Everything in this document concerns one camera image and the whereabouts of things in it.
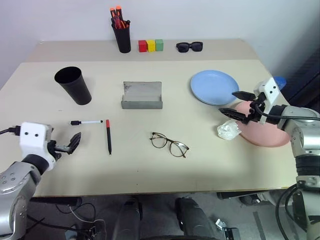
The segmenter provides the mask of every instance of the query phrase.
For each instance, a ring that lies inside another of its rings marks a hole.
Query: glasses frame
[[[180,44],[187,44],[189,46],[188,50],[187,51],[180,51],[179,50],[179,45]],[[201,45],[201,50],[200,51],[195,51],[193,48],[192,48],[192,45],[193,44],[200,44]],[[187,53],[189,52],[189,49],[192,49],[194,52],[201,52],[203,47],[204,47],[204,43],[202,41],[194,41],[192,43],[188,43],[188,42],[178,42],[175,47],[178,49],[179,53]]]
[[[155,139],[155,138],[153,138],[153,137],[154,137],[155,134],[160,134],[160,135],[164,136],[163,138],[165,139],[165,144],[164,144],[163,146],[158,147],[158,146],[155,146],[155,145],[154,145],[153,139]],[[185,155],[185,154],[186,154],[187,151],[190,149],[190,148],[189,148],[187,145],[185,145],[184,143],[182,143],[182,142],[180,142],[180,141],[171,140],[171,139],[167,138],[164,134],[162,134],[162,133],[160,133],[160,132],[153,132],[153,133],[152,133],[152,137],[149,138],[149,139],[151,140],[152,145],[153,145],[155,148],[157,148],[157,149],[162,149],[162,148],[164,148],[164,147],[167,145],[167,143],[170,142],[170,146],[169,146],[170,153],[171,153],[172,156],[177,157],[177,158],[180,158],[180,157],[186,158],[186,155]],[[185,153],[181,150],[180,146],[179,146],[178,144],[176,144],[176,143],[182,144],[182,145],[186,148]],[[171,152],[171,146],[172,146],[172,144],[176,144],[176,146],[179,148],[179,150],[180,150],[181,153],[182,153],[181,156],[176,156],[176,155],[174,155],[174,154]]]

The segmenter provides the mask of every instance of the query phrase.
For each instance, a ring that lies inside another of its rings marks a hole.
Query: red block
[[[148,51],[148,45],[147,45],[147,41],[146,40],[139,40],[138,44],[139,44],[139,52],[140,53]]]

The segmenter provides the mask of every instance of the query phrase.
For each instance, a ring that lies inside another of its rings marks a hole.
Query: black cup
[[[130,43],[130,26],[127,28],[115,28],[112,24],[112,29],[114,31],[116,43],[118,44],[119,51],[123,54],[129,53],[131,51]]]
[[[91,101],[90,92],[78,67],[62,68],[54,75],[54,80],[66,90],[77,104],[86,105]]]

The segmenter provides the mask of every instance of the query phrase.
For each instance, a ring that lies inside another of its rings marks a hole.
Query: white wall
[[[1,0],[0,88],[40,40],[113,39],[117,4],[134,40],[242,38],[274,75],[319,46],[319,0]]]

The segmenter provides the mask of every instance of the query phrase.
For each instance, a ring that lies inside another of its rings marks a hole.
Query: table
[[[214,69],[252,92],[271,75],[251,47],[240,39],[205,40],[202,52],[181,54],[177,42],[182,41],[165,40],[163,52],[139,53],[138,42],[132,41],[127,54],[118,52],[115,41],[41,42],[35,48],[0,91],[0,129],[22,122],[50,124],[52,139],[60,145],[82,132],[77,150],[43,174],[35,196],[248,191],[284,188],[295,181],[290,144],[266,148],[241,136],[219,138],[216,128],[228,118],[190,90],[194,74]],[[89,104],[75,104],[54,81],[67,66],[82,70],[92,95]],[[161,81],[163,109],[122,109],[124,81]],[[280,96],[278,104],[285,103]],[[71,120],[105,119],[111,124],[112,155],[104,124],[69,125]],[[187,157],[153,147],[151,132],[185,143]],[[19,138],[1,135],[0,152],[1,172],[22,160]]]

